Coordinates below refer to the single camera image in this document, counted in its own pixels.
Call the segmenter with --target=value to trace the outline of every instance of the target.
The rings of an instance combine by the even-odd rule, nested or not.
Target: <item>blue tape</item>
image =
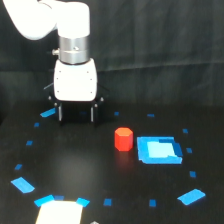
[[[22,164],[17,164],[16,167],[15,167],[15,170],[20,170],[22,167]]]
[[[183,129],[184,134],[188,134],[188,130],[186,128]]]
[[[196,178],[196,172],[195,171],[190,171],[190,177]]]
[[[192,153],[192,149],[191,148],[187,148],[187,152],[188,153]]]
[[[156,207],[156,200],[155,199],[150,199],[149,200],[149,206],[150,207]]]
[[[44,113],[42,113],[42,114],[40,114],[42,117],[49,117],[49,116],[51,116],[52,114],[55,114],[56,113],[56,109],[55,108],[53,108],[53,109],[51,109],[51,110],[48,110],[48,111],[46,111],[46,112],[44,112]]]
[[[22,177],[12,180],[11,183],[23,193],[30,193],[35,189],[31,184],[29,184]]]
[[[26,145],[30,146],[33,144],[33,141],[27,141]]]
[[[182,201],[182,203],[185,205],[190,205],[191,203],[193,203],[203,197],[205,197],[205,193],[201,192],[198,189],[194,189],[194,190],[180,196],[177,199]]]
[[[37,207],[40,207],[41,205],[43,205],[49,201],[54,201],[54,197],[52,195],[48,195],[44,198],[40,198],[40,199],[34,201],[34,203],[36,204]]]
[[[109,199],[109,198],[106,198],[104,200],[104,203],[103,203],[104,206],[111,206],[112,205],[112,200]]]
[[[81,111],[81,112],[80,112],[80,115],[86,115],[86,114],[87,114],[86,111]]]
[[[35,123],[35,124],[34,124],[34,127],[35,127],[35,128],[37,128],[37,127],[39,127],[39,126],[40,126],[39,123]]]
[[[147,117],[155,117],[154,114],[147,114]]]
[[[56,201],[63,201],[64,200],[64,196],[61,196],[61,195],[55,195],[54,196],[54,200],[56,200]]]
[[[82,205],[83,207],[86,207],[90,203],[90,201],[83,198],[78,198],[76,203]]]

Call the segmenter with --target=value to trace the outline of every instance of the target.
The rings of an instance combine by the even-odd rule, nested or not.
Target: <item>black backdrop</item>
[[[118,103],[224,105],[224,1],[86,0],[91,57]],[[42,100],[57,30],[31,41],[0,2],[0,114]]]

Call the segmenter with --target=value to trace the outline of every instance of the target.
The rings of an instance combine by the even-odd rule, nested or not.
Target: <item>black surface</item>
[[[35,223],[39,209],[34,200],[49,194],[90,200],[82,224],[223,223],[224,110],[105,105],[103,123],[94,128],[84,120],[60,127],[54,116],[41,118],[39,114],[50,108],[17,105],[1,126],[0,223]],[[147,117],[149,113],[155,118]],[[123,126],[134,132],[130,153],[114,148],[114,131]],[[189,134],[183,134],[183,128]],[[174,136],[183,164],[138,161],[138,136]],[[27,147],[27,140],[33,145]],[[193,154],[187,154],[186,147]],[[15,171],[19,163],[23,167]],[[189,171],[196,171],[197,178],[190,178]],[[23,194],[10,183],[20,176],[35,187],[32,193]],[[177,200],[195,188],[206,198],[190,206]],[[103,206],[104,198],[112,198],[112,207]],[[157,200],[156,208],[149,207],[150,198]]]

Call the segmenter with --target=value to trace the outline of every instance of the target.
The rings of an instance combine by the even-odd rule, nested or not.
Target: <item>light blue pad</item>
[[[48,110],[48,111],[40,114],[40,116],[42,116],[42,117],[49,117],[49,116],[51,116],[52,114],[55,114],[55,113],[56,113],[56,109],[53,108],[51,110]]]
[[[149,200],[149,206],[150,207],[156,207],[156,200],[155,199],[150,199]]]
[[[83,199],[83,198],[78,198],[76,203],[79,205],[82,205],[83,207],[86,207],[89,204],[90,201]]]
[[[31,184],[29,184],[22,177],[12,180],[11,183],[14,186],[16,186],[20,191],[22,191],[23,193],[30,193],[35,189]]]
[[[22,167],[22,164],[17,164],[15,167],[15,170],[20,170],[21,167]]]
[[[40,199],[34,201],[34,203],[36,204],[37,207],[40,207],[41,205],[43,205],[49,201],[54,201],[54,197],[52,195],[48,195],[44,198],[40,198]]]
[[[27,141],[26,145],[30,146],[33,144],[33,141]]]
[[[64,196],[61,196],[61,195],[55,195],[54,196],[54,200],[56,200],[56,201],[63,201],[64,200]]]
[[[112,205],[112,200],[109,199],[109,198],[106,198],[104,200],[104,203],[103,203],[104,206],[111,206]]]
[[[176,157],[172,143],[148,142],[147,145],[150,158]]]
[[[37,128],[37,127],[39,127],[39,126],[40,126],[39,123],[35,123],[35,124],[34,124],[34,127],[35,127],[35,128]]]
[[[182,196],[180,196],[179,198],[177,198],[178,200],[182,201],[183,204],[185,205],[189,205],[201,198],[205,197],[205,193],[201,192],[198,189],[194,189]]]
[[[196,178],[196,172],[190,171],[190,177]]]
[[[150,141],[159,142],[160,139],[174,140],[174,137],[138,137],[138,158],[146,164],[181,164],[181,157],[168,156],[167,158],[150,158],[147,143]]]

